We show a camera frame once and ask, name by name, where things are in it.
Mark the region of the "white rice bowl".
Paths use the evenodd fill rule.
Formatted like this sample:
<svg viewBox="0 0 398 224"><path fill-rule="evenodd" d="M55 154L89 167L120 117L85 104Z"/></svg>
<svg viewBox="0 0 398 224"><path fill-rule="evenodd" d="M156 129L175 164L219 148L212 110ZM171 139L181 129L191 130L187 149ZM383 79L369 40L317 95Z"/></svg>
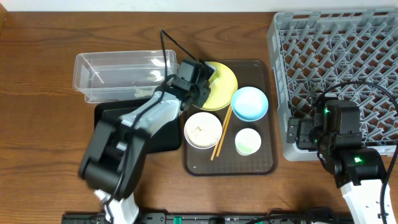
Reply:
<svg viewBox="0 0 398 224"><path fill-rule="evenodd" d="M183 133L185 139L192 147L209 149L221 139L222 125L215 115L199 112L187 119Z"/></svg>

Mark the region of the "white green cup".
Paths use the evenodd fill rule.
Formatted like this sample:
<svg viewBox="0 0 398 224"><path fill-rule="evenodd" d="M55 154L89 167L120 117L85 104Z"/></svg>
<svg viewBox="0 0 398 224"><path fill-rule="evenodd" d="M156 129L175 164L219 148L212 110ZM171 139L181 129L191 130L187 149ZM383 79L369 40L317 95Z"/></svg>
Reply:
<svg viewBox="0 0 398 224"><path fill-rule="evenodd" d="M249 156L259 150L262 140L256 130L245 128L236 134L234 143L238 154Z"/></svg>

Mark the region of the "green snack wrapper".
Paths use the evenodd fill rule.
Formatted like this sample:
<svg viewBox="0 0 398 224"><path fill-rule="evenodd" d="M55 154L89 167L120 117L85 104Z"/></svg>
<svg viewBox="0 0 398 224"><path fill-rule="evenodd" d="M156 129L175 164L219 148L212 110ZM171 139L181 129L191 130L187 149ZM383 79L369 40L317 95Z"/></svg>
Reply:
<svg viewBox="0 0 398 224"><path fill-rule="evenodd" d="M215 82L218 79L218 74L215 73L213 74L210 79L208 80L209 84L211 85L213 82Z"/></svg>

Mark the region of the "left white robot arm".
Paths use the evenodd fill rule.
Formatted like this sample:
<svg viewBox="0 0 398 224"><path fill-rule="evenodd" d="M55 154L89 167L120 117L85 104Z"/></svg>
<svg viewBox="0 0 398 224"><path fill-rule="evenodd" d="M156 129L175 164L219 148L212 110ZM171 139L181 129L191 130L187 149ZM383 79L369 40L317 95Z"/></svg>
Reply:
<svg viewBox="0 0 398 224"><path fill-rule="evenodd" d="M210 62L184 60L138 109L98 121L78 174L101 200L108 223L135 222L139 209L133 191L141 178L147 143L190 105L203 106L216 76Z"/></svg>

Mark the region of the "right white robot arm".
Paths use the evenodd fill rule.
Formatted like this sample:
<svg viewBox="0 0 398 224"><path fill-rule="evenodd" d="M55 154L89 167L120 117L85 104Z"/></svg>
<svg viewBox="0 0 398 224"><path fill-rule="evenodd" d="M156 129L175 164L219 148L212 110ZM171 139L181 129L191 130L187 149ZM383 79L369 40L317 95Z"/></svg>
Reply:
<svg viewBox="0 0 398 224"><path fill-rule="evenodd" d="M335 179L355 223L395 223L387 170L380 153L361 143L359 106L326 98L310 119L290 118L288 143L315 151Z"/></svg>

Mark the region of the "black waste tray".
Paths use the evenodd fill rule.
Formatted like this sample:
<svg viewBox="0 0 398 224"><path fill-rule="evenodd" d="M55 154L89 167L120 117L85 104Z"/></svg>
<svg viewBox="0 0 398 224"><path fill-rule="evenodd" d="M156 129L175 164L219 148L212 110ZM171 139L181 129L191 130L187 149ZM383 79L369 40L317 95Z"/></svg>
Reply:
<svg viewBox="0 0 398 224"><path fill-rule="evenodd" d="M94 127L100 120L113 121L121 115L133 112L149 99L105 102L96 105L94 110ZM158 153L177 150L182 143L180 118L165 124L147 143L148 153Z"/></svg>

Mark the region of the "grey dishwasher rack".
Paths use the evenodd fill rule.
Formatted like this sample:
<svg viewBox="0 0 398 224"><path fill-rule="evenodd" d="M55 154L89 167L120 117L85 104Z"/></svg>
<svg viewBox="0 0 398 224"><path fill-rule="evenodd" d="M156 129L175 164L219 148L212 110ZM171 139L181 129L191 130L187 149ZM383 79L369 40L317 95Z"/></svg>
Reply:
<svg viewBox="0 0 398 224"><path fill-rule="evenodd" d="M282 152L314 161L314 151L286 142L289 118L312 118L322 92L355 102L362 143L383 156L397 145L397 9L279 12L267 33L278 99Z"/></svg>

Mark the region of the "yellow plate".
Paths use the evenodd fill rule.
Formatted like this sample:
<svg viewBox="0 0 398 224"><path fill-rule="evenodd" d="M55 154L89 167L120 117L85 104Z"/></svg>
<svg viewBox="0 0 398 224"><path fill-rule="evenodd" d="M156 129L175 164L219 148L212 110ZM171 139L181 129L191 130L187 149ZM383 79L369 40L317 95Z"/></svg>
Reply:
<svg viewBox="0 0 398 224"><path fill-rule="evenodd" d="M231 103L233 95L238 90L238 81L232 69L225 64L219 62L206 62L206 64L215 69L218 79L210 85L210 94L201 109L217 111Z"/></svg>

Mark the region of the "right wooden chopstick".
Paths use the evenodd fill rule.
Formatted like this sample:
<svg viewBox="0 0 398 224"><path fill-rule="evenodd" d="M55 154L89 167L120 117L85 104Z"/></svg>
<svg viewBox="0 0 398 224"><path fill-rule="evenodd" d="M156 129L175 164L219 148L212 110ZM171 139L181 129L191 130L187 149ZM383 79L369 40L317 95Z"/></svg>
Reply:
<svg viewBox="0 0 398 224"><path fill-rule="evenodd" d="M222 144L223 144L223 141L224 141L224 137L225 137L225 135L226 135L226 131L227 131L227 128L228 128L228 124L229 124L229 121L230 121L230 117L231 117L231 113L232 113L232 112L233 112L232 107L231 107L231 105L229 105L227 114L226 114L226 116L225 116L225 118L224 118L224 121L223 121L223 130L222 130L221 139L220 139L220 141L219 141L219 143L218 143L218 146L217 146L217 148L216 148L216 157L218 157L219 154L220 154L221 147L222 147Z"/></svg>

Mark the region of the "cooked rice pile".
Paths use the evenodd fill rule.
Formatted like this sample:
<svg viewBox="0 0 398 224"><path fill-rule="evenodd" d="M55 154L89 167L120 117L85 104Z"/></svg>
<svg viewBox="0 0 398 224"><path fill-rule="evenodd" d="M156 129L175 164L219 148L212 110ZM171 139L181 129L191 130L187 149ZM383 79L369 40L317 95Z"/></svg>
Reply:
<svg viewBox="0 0 398 224"><path fill-rule="evenodd" d="M218 141L218 133L212 129L201 128L199 126L188 132L190 142L200 148L208 148Z"/></svg>

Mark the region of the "light blue bowl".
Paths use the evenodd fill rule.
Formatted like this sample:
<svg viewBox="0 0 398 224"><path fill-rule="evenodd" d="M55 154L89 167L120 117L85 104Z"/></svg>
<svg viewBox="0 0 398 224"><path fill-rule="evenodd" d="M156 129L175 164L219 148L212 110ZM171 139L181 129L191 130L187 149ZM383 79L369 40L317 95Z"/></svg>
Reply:
<svg viewBox="0 0 398 224"><path fill-rule="evenodd" d="M253 86L238 89L231 99L235 116L241 121L254 122L263 118L269 109L266 94Z"/></svg>

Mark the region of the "brown serving tray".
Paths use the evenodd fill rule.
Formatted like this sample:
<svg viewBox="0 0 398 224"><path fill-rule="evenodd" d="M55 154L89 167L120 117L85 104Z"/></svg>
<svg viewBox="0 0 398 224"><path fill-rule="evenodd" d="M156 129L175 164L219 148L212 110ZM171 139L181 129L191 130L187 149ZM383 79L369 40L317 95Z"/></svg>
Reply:
<svg viewBox="0 0 398 224"><path fill-rule="evenodd" d="M260 60L222 60L236 75L238 86L253 86L262 90L272 106L269 71ZM244 129L252 128L261 137L258 151L248 156L238 154L234 139ZM277 139L272 108L258 121L247 123L231 116L220 155L211 158L213 148L196 149L187 140L182 143L183 167L193 176L269 175L278 166Z"/></svg>

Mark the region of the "clear plastic bin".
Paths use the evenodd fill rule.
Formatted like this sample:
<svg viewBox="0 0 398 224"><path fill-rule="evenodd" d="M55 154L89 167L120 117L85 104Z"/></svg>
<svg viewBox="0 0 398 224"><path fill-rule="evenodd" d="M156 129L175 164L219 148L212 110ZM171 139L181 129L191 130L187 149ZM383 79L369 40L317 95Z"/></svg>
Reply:
<svg viewBox="0 0 398 224"><path fill-rule="evenodd" d="M87 103L150 98L179 64L173 50L137 50L78 54L73 88Z"/></svg>

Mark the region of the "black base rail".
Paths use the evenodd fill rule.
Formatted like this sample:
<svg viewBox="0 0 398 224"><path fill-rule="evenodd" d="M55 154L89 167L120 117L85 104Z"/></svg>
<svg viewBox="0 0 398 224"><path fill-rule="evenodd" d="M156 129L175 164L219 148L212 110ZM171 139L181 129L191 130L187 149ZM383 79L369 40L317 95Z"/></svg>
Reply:
<svg viewBox="0 0 398 224"><path fill-rule="evenodd" d="M301 212L272 209L266 213L168 213L165 210L139 212L133 224L245 224L245 223L341 223L353 224L348 213L330 208L310 208Z"/></svg>

